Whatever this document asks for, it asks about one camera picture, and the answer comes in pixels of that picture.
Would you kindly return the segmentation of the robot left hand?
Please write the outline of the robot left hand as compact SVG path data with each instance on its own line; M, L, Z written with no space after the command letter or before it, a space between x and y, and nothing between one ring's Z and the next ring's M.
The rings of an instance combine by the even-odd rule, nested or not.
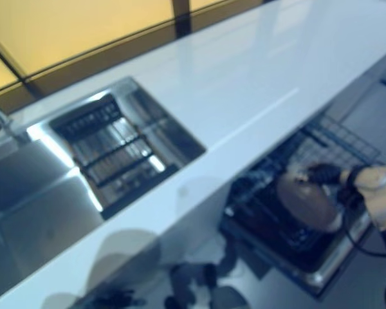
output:
M143 307L146 300L134 296L131 289L112 289L98 294L88 301L83 308L130 308Z

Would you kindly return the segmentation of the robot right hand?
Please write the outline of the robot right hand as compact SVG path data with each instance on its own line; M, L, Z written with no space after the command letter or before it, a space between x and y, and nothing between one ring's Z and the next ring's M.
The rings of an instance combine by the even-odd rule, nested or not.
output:
M302 172L296 174L294 179L298 182L315 183L317 185L338 185L342 175L342 168L334 164L310 165Z

